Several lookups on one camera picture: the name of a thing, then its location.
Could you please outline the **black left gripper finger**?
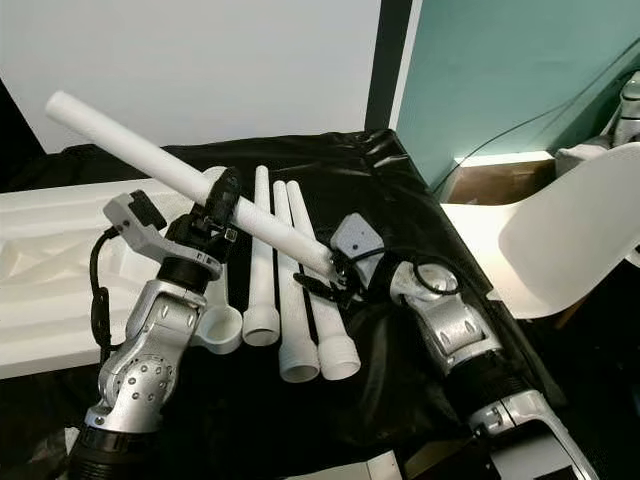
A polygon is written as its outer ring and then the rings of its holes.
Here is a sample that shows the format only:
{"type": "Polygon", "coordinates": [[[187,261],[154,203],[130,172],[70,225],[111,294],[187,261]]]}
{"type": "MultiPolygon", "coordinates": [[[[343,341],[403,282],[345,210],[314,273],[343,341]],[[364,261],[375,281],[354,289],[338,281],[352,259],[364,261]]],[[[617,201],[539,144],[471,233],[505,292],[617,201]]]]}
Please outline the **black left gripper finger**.
{"type": "Polygon", "coordinates": [[[204,174],[211,180],[204,207],[207,227],[210,232],[221,232],[234,225],[236,206],[241,198],[241,177],[236,169],[227,166],[214,166],[204,174]]]}

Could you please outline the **white plastic table leg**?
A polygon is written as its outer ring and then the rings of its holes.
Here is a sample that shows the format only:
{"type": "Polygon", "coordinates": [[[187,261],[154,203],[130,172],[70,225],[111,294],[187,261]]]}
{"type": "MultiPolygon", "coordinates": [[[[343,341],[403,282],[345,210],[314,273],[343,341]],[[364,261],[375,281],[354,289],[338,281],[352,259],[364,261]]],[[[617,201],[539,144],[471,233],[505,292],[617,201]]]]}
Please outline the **white plastic table leg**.
{"type": "Polygon", "coordinates": [[[250,260],[250,291],[244,311],[242,337],[248,346],[270,346],[280,335],[280,317],[275,306],[273,248],[253,237],[250,260]]]}
{"type": "MultiPolygon", "coordinates": [[[[315,241],[314,228],[308,215],[305,198],[302,196],[297,180],[285,183],[294,228],[303,236],[315,241]]],[[[360,356],[355,342],[346,330],[342,317],[335,303],[320,297],[317,293],[310,296],[312,316],[314,316],[317,334],[317,355],[319,355],[321,375],[326,380],[343,380],[351,378],[361,367],[360,356]]]]}
{"type": "MultiPolygon", "coordinates": [[[[82,134],[93,145],[110,152],[123,163],[159,180],[198,205],[210,202],[214,182],[193,166],[179,160],[155,143],[146,140],[108,115],[91,108],[86,102],[64,91],[52,93],[45,104],[45,114],[56,123],[82,134]]],[[[298,264],[337,282],[340,279],[335,268],[332,251],[324,244],[308,239],[269,211],[261,209],[248,198],[238,198],[230,224],[244,233],[269,244],[298,264]]]]}
{"type": "Polygon", "coordinates": [[[300,265],[283,250],[276,250],[276,287],[279,294],[280,338],[279,374],[288,383],[303,383],[320,374],[319,353],[311,337],[305,292],[294,274],[300,265]]]}

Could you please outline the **white plastic table top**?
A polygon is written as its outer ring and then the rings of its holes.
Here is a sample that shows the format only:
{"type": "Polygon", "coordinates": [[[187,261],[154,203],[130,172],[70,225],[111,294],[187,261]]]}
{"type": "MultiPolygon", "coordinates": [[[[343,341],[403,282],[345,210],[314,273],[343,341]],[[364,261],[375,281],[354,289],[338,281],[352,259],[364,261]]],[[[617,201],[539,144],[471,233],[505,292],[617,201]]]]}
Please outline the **white plastic table top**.
{"type": "Polygon", "coordinates": [[[173,220],[192,202],[157,180],[116,180],[0,196],[0,378],[97,364],[90,253],[110,198],[142,189],[173,220]]]}

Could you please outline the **black cloth cover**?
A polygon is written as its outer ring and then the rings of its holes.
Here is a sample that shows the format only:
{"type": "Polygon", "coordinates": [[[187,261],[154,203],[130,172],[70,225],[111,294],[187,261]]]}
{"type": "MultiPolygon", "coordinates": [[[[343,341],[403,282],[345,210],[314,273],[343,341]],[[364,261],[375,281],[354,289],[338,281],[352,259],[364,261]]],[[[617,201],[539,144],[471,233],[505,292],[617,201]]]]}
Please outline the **black cloth cover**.
{"type": "Polygon", "coordinates": [[[390,301],[344,310],[364,362],[347,380],[289,385],[276,372],[273,349],[228,356],[192,349],[143,474],[170,480],[307,474],[467,438],[467,417],[518,387],[544,390],[553,404],[562,403],[507,308],[486,300],[483,271],[393,131],[174,146],[172,154],[200,170],[230,166],[244,183],[259,165],[275,178],[297,180],[320,238],[360,212],[394,251],[444,261],[465,279],[463,296],[488,316],[503,351],[443,374],[413,312],[390,301]]]}

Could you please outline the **white plastic chair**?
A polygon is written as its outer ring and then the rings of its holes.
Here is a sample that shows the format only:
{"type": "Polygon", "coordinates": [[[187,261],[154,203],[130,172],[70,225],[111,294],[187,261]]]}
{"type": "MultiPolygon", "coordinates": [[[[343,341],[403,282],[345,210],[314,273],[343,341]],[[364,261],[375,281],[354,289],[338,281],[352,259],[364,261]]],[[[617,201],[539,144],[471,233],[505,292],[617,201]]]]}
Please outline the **white plastic chair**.
{"type": "Polygon", "coordinates": [[[517,319],[557,314],[640,246],[640,142],[611,148],[515,204],[443,210],[488,280],[486,298],[517,319]]]}

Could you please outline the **grey cushion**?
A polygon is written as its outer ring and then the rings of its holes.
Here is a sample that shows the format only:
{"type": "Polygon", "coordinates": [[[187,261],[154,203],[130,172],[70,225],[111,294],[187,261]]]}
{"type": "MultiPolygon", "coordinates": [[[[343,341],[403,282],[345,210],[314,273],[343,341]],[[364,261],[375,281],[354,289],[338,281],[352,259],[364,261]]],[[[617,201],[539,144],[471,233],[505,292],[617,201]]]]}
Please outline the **grey cushion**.
{"type": "Polygon", "coordinates": [[[559,148],[553,155],[556,179],[577,177],[576,169],[585,169],[589,178],[620,177],[631,180],[640,177],[640,141],[622,143],[607,148],[598,143],[581,143],[559,148]]]}

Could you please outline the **white grey machine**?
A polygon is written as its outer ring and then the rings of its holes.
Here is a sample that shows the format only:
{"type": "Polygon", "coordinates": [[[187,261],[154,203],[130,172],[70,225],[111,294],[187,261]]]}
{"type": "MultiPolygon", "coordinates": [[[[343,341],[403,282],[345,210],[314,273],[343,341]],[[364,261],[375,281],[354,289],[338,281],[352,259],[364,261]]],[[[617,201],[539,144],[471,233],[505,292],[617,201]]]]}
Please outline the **white grey machine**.
{"type": "Polygon", "coordinates": [[[614,146],[640,141],[640,70],[632,73],[620,91],[612,137],[614,146]]]}

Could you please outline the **black vertical post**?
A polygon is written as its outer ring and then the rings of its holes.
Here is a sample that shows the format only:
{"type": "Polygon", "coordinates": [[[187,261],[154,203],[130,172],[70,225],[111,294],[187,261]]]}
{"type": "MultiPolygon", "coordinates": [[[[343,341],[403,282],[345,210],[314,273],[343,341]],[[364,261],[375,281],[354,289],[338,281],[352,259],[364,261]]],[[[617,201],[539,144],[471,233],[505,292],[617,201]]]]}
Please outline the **black vertical post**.
{"type": "Polygon", "coordinates": [[[380,0],[364,128],[390,127],[413,0],[380,0]]]}

